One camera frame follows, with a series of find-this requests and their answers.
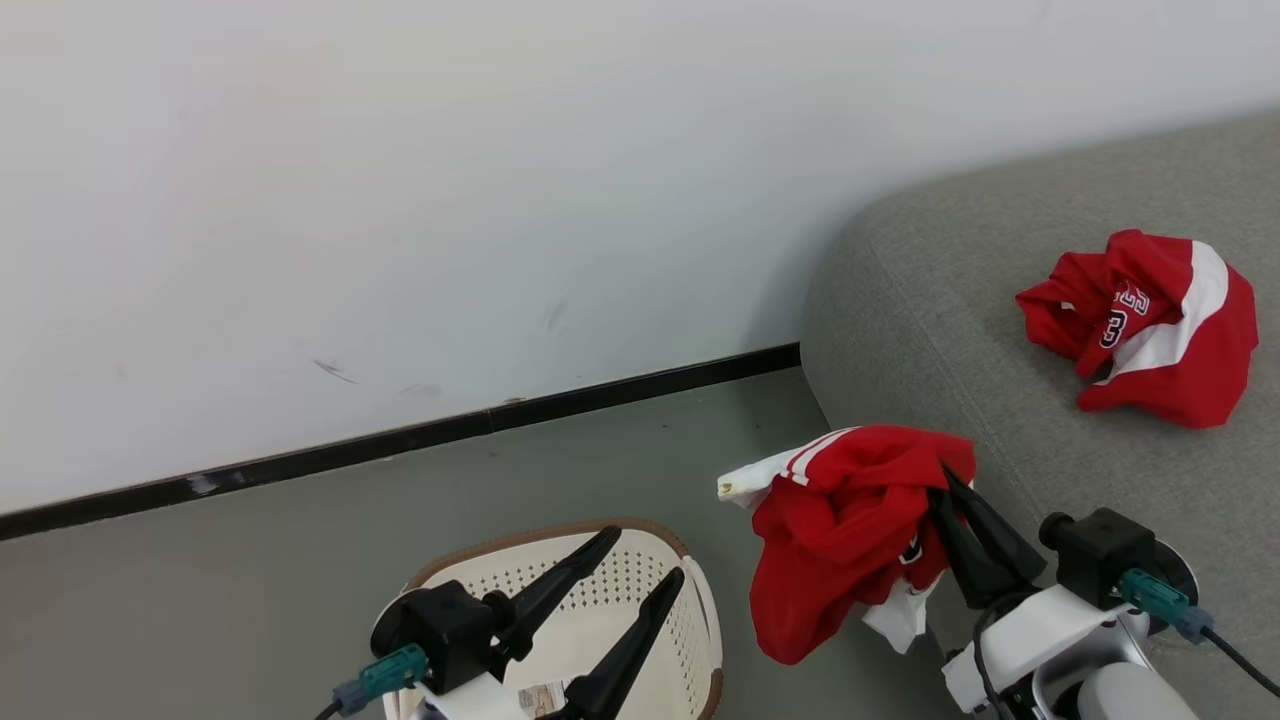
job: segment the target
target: gray sofa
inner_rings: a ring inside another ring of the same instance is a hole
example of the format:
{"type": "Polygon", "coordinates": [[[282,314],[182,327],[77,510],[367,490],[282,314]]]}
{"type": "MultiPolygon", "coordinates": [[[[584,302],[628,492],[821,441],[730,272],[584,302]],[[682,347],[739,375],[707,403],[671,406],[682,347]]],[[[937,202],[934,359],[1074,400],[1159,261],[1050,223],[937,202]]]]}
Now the gray sofa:
{"type": "MultiPolygon", "coordinates": [[[[1280,115],[951,179],[859,215],[823,264],[801,340],[832,427],[900,423],[972,438],[980,492],[1027,537],[1108,506],[1192,564],[1202,606],[1280,676],[1280,115]],[[1071,363],[1027,342],[1014,295],[1068,250],[1119,229],[1208,242],[1257,295],[1261,343],[1226,427],[1133,409],[1084,414],[1071,363]]],[[[943,650],[974,616],[929,603],[943,650]]],[[[1148,653],[1204,720],[1280,717],[1280,701],[1208,644],[1148,653]]]]}

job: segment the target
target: red cloth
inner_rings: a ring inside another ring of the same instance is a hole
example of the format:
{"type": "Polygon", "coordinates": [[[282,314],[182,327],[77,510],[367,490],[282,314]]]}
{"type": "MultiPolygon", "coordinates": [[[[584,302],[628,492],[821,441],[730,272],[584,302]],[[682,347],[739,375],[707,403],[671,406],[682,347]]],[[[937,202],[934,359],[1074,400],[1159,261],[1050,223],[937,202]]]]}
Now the red cloth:
{"type": "Polygon", "coordinates": [[[751,518],[764,538],[751,620],[765,655],[794,665],[855,602],[883,603],[899,578],[922,591],[937,580],[947,557],[925,489],[947,488],[940,462],[973,482],[973,443],[896,425],[832,433],[791,459],[751,518]]]}
{"type": "Polygon", "coordinates": [[[1137,405],[1190,428],[1226,423],[1258,345],[1253,287],[1203,242],[1128,229],[1068,252],[1018,293],[1027,338],[1092,378],[1082,410],[1137,405]]]}

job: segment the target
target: white wall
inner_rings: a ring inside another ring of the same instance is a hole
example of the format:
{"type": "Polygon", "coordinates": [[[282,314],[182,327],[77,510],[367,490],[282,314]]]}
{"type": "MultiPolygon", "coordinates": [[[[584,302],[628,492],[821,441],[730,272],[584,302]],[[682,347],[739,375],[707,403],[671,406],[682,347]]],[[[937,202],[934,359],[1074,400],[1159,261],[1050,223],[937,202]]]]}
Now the white wall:
{"type": "Polygon", "coordinates": [[[870,200],[1272,105],[1277,37],[1267,0],[8,3],[0,512],[794,341],[870,200]]]}

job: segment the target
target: teal connector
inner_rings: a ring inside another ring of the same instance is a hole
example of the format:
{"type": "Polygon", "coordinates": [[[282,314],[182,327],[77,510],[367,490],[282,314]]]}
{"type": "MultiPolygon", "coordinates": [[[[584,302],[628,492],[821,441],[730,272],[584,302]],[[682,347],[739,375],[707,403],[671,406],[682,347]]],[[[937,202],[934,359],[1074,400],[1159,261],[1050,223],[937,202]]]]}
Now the teal connector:
{"type": "Polygon", "coordinates": [[[1204,628],[1213,626],[1213,616],[1192,605],[1185,593],[1137,568],[1121,575],[1120,597],[1197,644],[1204,642],[1204,628]]]}
{"type": "Polygon", "coordinates": [[[349,717],[374,698],[393,693],[426,676],[426,653],[416,643],[407,644],[360,671],[360,678],[333,689],[338,715],[349,717]]]}

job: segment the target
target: perforated basket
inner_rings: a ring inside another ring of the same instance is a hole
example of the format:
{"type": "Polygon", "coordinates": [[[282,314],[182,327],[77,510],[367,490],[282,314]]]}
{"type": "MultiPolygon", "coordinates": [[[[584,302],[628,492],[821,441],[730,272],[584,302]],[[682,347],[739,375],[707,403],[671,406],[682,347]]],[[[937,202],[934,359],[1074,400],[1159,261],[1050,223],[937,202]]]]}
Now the perforated basket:
{"type": "MultiPolygon", "coordinates": [[[[723,660],[716,602],[689,550],[657,523],[599,520],[489,542],[428,565],[404,589],[458,580],[475,597],[490,591],[511,596],[605,525],[621,527],[622,537],[538,632],[529,657],[507,667],[503,685],[515,697],[525,688],[589,673],[635,621],[640,601],[680,566],[685,585],[618,720],[710,717],[719,703],[723,660]]],[[[417,691],[383,696],[387,719],[408,720],[419,700],[417,691]]]]}

